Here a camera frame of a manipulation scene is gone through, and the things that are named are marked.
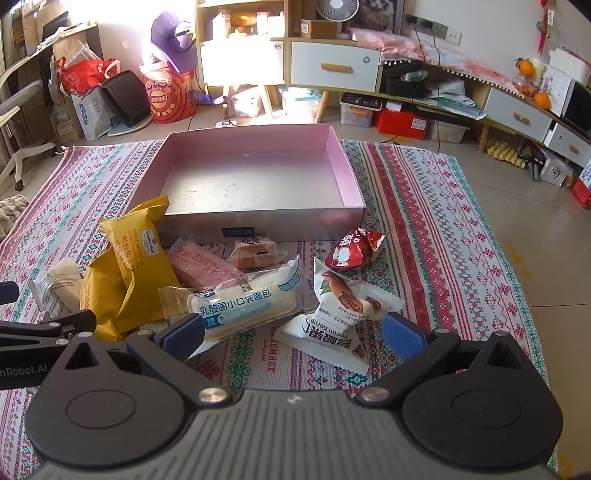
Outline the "yellow snack packet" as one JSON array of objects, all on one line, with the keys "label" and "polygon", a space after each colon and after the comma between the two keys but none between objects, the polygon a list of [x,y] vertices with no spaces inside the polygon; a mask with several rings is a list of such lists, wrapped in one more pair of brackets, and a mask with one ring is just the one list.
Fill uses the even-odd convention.
[{"label": "yellow snack packet", "polygon": [[112,247],[108,247],[87,267],[80,287],[80,308],[96,317],[94,334],[106,342],[121,341],[115,325],[126,286]]},{"label": "yellow snack packet", "polygon": [[121,333],[163,319],[159,290],[179,284],[157,229],[168,206],[168,197],[161,195],[123,216],[99,221],[126,288],[114,319]]}]

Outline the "knitted beige cushion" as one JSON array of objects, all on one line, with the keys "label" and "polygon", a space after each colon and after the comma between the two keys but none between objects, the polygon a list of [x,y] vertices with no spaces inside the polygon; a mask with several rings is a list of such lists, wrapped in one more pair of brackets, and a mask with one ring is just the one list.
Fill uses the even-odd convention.
[{"label": "knitted beige cushion", "polygon": [[29,201],[21,194],[0,201],[0,241],[3,241],[23,214]]}]

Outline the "white grey snack packet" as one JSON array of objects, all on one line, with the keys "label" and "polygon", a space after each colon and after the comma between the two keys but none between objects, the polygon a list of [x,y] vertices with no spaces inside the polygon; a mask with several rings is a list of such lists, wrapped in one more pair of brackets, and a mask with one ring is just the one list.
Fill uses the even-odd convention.
[{"label": "white grey snack packet", "polygon": [[81,283],[76,261],[63,258],[29,288],[43,318],[58,319],[80,311]]}]

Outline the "white blue paper bag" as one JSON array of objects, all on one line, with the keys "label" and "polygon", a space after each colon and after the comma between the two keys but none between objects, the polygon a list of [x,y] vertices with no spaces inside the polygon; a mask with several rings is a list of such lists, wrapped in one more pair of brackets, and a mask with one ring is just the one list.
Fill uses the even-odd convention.
[{"label": "white blue paper bag", "polygon": [[73,92],[71,99],[86,140],[96,140],[118,125],[119,121],[99,87],[83,96]]}]

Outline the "white office chair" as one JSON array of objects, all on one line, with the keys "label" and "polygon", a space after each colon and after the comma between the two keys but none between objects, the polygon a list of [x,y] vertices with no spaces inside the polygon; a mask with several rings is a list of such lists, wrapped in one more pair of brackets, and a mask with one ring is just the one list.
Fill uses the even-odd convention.
[{"label": "white office chair", "polygon": [[38,48],[1,73],[1,182],[13,179],[16,192],[24,188],[26,159],[56,154],[56,133],[51,122],[54,102],[50,98],[45,65],[49,48]]}]

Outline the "black ribbed heater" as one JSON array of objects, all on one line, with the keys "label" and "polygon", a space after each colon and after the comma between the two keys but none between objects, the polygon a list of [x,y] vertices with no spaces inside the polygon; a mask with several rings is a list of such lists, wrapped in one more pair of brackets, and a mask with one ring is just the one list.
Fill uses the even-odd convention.
[{"label": "black ribbed heater", "polygon": [[99,91],[118,122],[126,127],[135,127],[150,118],[144,84],[132,71],[123,71],[108,79]]}]

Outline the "clear plastic storage bin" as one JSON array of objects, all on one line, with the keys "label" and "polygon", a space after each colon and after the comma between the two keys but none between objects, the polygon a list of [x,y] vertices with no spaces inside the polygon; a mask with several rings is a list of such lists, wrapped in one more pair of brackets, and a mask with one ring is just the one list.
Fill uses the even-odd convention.
[{"label": "clear plastic storage bin", "polygon": [[382,109],[382,100],[368,95],[344,93],[341,100],[342,125],[369,128],[372,126],[374,114]]}]

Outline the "red printed bag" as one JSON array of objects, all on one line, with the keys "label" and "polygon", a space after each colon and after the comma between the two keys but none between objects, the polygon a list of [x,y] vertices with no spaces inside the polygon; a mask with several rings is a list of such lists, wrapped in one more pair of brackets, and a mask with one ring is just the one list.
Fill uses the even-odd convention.
[{"label": "red printed bag", "polygon": [[192,71],[179,73],[168,61],[142,64],[139,70],[154,123],[174,123],[197,111]]}]

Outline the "white desk fan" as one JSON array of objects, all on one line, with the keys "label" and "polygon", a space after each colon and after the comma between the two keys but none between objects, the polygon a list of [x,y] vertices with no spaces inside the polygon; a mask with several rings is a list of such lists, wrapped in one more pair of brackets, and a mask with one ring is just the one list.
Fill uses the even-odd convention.
[{"label": "white desk fan", "polygon": [[337,37],[339,39],[351,38],[351,34],[346,32],[345,24],[355,18],[359,7],[360,2],[358,0],[317,0],[315,2],[318,14],[337,26]]}]

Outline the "red box under cabinet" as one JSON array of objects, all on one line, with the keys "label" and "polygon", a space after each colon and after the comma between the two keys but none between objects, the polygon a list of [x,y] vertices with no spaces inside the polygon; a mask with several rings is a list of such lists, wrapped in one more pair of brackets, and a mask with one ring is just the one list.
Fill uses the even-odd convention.
[{"label": "red box under cabinet", "polygon": [[377,130],[384,135],[423,140],[428,120],[410,111],[381,110],[377,115]]}]

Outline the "red plastic bag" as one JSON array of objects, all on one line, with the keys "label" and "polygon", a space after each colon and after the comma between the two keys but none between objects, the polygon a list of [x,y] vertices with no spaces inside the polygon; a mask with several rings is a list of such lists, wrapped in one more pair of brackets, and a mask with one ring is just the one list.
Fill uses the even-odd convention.
[{"label": "red plastic bag", "polygon": [[114,58],[82,60],[70,66],[66,66],[65,62],[66,59],[61,57],[55,66],[63,90],[68,95],[84,96],[120,72],[120,61]]}]

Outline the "purple hat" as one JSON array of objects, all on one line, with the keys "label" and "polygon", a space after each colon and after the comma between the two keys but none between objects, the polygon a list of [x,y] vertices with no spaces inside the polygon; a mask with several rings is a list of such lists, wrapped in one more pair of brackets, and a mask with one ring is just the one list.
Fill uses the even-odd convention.
[{"label": "purple hat", "polygon": [[176,72],[185,73],[197,67],[197,47],[190,24],[172,13],[163,12],[155,18],[150,41]]}]

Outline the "white blue bread packet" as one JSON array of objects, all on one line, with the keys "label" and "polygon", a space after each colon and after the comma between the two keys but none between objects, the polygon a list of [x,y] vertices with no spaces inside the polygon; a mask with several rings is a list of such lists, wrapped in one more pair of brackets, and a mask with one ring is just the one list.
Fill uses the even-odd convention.
[{"label": "white blue bread packet", "polygon": [[159,289],[165,322],[171,326],[187,316],[197,327],[183,327],[193,357],[232,337],[300,312],[303,270],[295,257],[276,268],[250,272],[206,289],[167,286]]}]

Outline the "red snack packet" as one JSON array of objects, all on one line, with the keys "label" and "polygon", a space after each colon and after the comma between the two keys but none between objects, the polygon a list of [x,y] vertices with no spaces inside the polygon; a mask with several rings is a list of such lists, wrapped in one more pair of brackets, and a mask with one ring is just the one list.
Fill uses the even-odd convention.
[{"label": "red snack packet", "polygon": [[332,247],[325,265],[335,271],[365,268],[378,258],[387,238],[387,233],[357,227]]}]

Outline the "white pecan snack packet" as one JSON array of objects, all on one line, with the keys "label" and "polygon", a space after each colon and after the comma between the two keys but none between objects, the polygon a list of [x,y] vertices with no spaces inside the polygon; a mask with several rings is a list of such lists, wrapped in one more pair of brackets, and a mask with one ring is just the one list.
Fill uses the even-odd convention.
[{"label": "white pecan snack packet", "polygon": [[405,302],[373,284],[348,279],[332,271],[321,260],[314,265],[314,317],[339,332],[366,320],[379,321],[390,312],[401,313]]}]

